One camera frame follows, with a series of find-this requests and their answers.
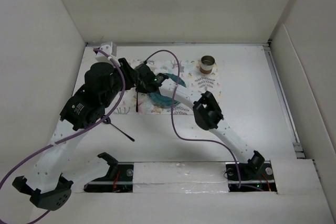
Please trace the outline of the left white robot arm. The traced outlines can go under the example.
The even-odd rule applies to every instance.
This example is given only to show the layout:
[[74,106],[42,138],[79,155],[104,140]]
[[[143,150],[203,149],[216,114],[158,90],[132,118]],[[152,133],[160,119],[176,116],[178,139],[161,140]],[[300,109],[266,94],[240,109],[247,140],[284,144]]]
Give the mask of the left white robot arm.
[[97,155],[77,169],[64,170],[80,141],[109,114],[106,109],[115,97],[122,96],[133,85],[130,66],[125,60],[117,59],[113,42],[93,51],[97,62],[85,73],[84,84],[62,109],[49,148],[43,151],[29,174],[13,181],[13,187],[29,195],[37,208],[55,211],[67,202],[71,193],[83,191],[89,182],[102,177],[112,180],[117,175],[118,161],[107,153]]

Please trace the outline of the white and brown cup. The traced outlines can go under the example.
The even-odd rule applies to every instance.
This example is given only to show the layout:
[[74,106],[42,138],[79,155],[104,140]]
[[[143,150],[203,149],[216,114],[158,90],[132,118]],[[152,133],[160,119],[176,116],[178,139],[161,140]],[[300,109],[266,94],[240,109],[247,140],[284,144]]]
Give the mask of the white and brown cup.
[[213,67],[215,65],[215,58],[210,55],[205,55],[200,58],[198,61],[199,70],[203,74],[210,74],[213,71]]

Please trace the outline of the teal scalloped plate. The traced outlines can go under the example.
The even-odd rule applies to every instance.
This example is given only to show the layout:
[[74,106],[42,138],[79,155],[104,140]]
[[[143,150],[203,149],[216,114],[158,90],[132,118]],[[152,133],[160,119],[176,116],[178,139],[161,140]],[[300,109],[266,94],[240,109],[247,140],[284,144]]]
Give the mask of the teal scalloped plate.
[[[169,79],[173,80],[176,82],[177,80],[179,81],[179,85],[182,85],[186,87],[186,83],[184,82],[183,79],[179,78],[177,75],[172,74],[172,73],[164,73],[164,75],[168,76]],[[170,108],[172,104],[172,99],[169,97],[165,97],[163,95],[160,95],[158,93],[149,93],[148,94],[151,101],[155,105],[159,105],[161,107],[164,107],[165,109]]]

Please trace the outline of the patterned cloth placemat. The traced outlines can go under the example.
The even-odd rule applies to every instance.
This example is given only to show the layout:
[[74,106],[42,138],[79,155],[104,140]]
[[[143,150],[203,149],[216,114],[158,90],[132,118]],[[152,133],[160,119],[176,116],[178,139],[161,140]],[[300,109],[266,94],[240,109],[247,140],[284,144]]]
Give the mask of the patterned cloth placemat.
[[[222,96],[220,78],[217,65],[214,65],[210,74],[200,72],[199,63],[196,60],[149,60],[148,66],[155,73],[172,73],[177,74],[177,66],[180,65],[180,77],[186,83],[186,88],[196,93],[211,92],[218,100]],[[137,114],[135,89],[128,90],[115,109],[114,114]],[[171,107],[165,109],[159,105],[153,104],[148,94],[139,93],[139,112],[138,114],[146,115],[168,115],[171,113]]]

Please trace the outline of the black spoon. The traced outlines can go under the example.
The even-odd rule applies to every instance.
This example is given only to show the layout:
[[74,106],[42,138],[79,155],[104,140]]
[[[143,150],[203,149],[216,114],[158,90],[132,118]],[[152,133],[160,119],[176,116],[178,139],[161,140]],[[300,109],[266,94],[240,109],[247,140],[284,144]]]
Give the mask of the black spoon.
[[128,135],[127,133],[125,133],[124,131],[122,131],[121,129],[119,129],[117,126],[115,126],[114,124],[112,124],[111,119],[108,117],[103,121],[103,124],[106,125],[111,125],[112,127],[114,127],[116,130],[118,130],[120,133],[122,133],[124,136],[126,136],[130,141],[135,142],[135,139],[132,138],[130,135]]

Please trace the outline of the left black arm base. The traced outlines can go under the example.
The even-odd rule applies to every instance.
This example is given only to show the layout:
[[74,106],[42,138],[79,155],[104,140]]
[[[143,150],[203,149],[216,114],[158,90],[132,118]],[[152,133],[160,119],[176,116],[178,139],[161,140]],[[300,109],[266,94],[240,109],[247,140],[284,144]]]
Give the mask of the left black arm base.
[[107,161],[109,169],[103,177],[87,183],[83,190],[87,193],[132,193],[134,164],[119,163],[106,152],[98,157]]

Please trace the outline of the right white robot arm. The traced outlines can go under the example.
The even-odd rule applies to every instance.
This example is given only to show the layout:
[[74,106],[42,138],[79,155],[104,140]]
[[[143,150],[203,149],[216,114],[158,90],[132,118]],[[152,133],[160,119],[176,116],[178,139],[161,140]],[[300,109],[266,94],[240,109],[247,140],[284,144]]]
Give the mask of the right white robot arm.
[[228,125],[214,95],[206,91],[194,92],[180,84],[180,76],[172,80],[164,73],[155,74],[149,66],[142,63],[135,67],[135,84],[141,91],[157,93],[172,99],[193,110],[195,122],[204,131],[214,134],[231,151],[238,168],[247,178],[254,179],[261,174],[265,158],[250,147]]

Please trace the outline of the black fork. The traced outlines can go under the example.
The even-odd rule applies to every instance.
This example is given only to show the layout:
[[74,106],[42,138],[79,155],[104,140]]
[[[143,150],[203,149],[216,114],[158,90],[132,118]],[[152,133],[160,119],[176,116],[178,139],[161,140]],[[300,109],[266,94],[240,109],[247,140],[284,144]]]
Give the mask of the black fork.
[[136,93],[136,106],[135,106],[135,111],[136,111],[136,113],[138,113],[139,112],[139,92],[138,91],[136,91],[137,93]]

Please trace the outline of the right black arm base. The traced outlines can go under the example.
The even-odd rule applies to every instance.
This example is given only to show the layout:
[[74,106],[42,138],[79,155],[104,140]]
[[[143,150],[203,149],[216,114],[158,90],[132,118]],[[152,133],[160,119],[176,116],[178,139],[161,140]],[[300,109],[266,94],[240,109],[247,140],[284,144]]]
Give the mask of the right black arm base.
[[239,164],[241,186],[239,186],[238,171],[234,162],[225,163],[225,172],[223,176],[228,181],[230,193],[237,192],[277,192],[275,177],[270,161],[265,162],[259,173],[248,174],[245,164]]

